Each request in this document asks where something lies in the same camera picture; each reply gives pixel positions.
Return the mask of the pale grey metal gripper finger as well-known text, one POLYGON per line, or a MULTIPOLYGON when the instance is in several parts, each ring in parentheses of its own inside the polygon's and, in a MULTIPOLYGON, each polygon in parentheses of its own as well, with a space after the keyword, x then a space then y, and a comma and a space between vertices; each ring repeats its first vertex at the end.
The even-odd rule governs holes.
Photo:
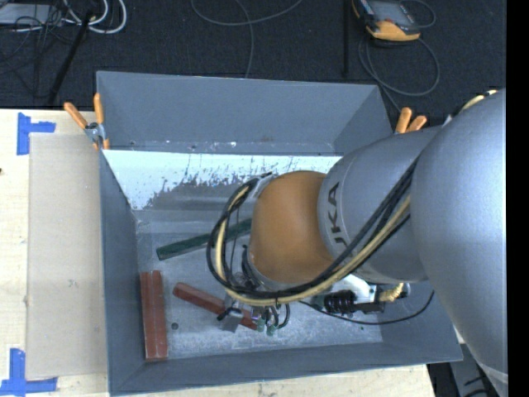
POLYGON ((241 325, 243 313, 238 308, 230 307, 221 314, 221 330, 235 332, 241 325))

